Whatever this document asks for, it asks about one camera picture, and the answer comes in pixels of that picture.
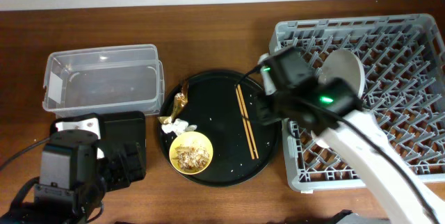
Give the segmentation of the gold foil wrapper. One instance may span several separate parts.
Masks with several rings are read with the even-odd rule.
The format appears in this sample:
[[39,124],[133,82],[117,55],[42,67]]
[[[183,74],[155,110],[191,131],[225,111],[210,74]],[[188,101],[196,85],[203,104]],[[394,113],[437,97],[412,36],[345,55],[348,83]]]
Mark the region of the gold foil wrapper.
[[158,120],[162,125],[171,124],[175,118],[183,111],[188,103],[188,80],[181,83],[181,90],[174,96],[172,113],[170,116],[159,116]]

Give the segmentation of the wooden chopstick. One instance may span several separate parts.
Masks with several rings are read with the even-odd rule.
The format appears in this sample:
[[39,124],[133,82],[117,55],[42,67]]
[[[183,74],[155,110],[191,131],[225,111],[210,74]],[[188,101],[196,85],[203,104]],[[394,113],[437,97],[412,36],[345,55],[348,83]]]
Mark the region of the wooden chopstick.
[[243,101],[243,98],[242,98],[241,87],[239,85],[235,85],[235,91],[236,91],[236,96],[237,96],[239,109],[240,109],[240,112],[241,112],[241,118],[242,118],[242,121],[243,121],[243,127],[244,127],[244,130],[245,130],[245,135],[246,135],[247,142],[248,142],[248,148],[249,148],[249,151],[250,151],[250,156],[251,156],[251,159],[254,160],[255,159],[255,154],[254,154],[254,151],[253,151],[253,148],[252,148],[252,141],[251,141],[251,138],[250,138],[251,132],[250,132],[249,127],[248,127],[248,121],[246,120],[247,116],[245,114],[245,104],[244,104],[244,101]]
[[252,148],[253,148],[253,151],[254,151],[254,154],[255,154],[255,159],[259,159],[259,155],[258,155],[258,151],[257,151],[257,146],[256,146],[256,143],[255,143],[255,139],[254,139],[254,134],[253,134],[253,130],[252,130],[252,126],[251,126],[251,122],[250,122],[249,117],[248,117],[248,111],[247,111],[246,105],[245,105],[245,114],[246,114],[246,116],[247,116],[246,120],[248,121],[248,127],[249,127],[249,130],[250,130],[250,132],[251,132],[251,134],[250,134],[250,138],[251,138],[251,141],[252,141]]

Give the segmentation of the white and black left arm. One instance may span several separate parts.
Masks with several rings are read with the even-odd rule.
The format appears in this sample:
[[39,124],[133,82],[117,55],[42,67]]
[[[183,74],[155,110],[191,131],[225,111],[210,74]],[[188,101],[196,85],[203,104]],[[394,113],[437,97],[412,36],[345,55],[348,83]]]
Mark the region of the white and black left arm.
[[16,194],[2,223],[91,223],[104,212],[104,196],[145,178],[142,147],[116,145],[99,159],[98,135],[86,130],[53,133],[42,151],[40,175]]

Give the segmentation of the white round plate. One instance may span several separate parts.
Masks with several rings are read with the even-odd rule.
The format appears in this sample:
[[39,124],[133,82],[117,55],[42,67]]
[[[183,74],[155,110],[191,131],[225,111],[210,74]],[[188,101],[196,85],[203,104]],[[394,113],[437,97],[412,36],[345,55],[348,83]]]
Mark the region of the white round plate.
[[335,78],[343,79],[359,98],[364,93],[365,73],[361,60],[347,49],[333,51],[323,62],[318,74],[320,83],[327,83]]

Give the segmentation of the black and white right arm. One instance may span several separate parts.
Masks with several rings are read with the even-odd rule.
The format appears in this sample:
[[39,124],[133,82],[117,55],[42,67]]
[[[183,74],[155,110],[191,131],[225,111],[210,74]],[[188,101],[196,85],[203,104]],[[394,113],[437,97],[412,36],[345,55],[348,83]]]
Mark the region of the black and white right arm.
[[392,223],[443,223],[444,201],[389,145],[372,113],[343,80],[310,78],[256,97],[258,121],[295,120],[313,131],[356,172]]

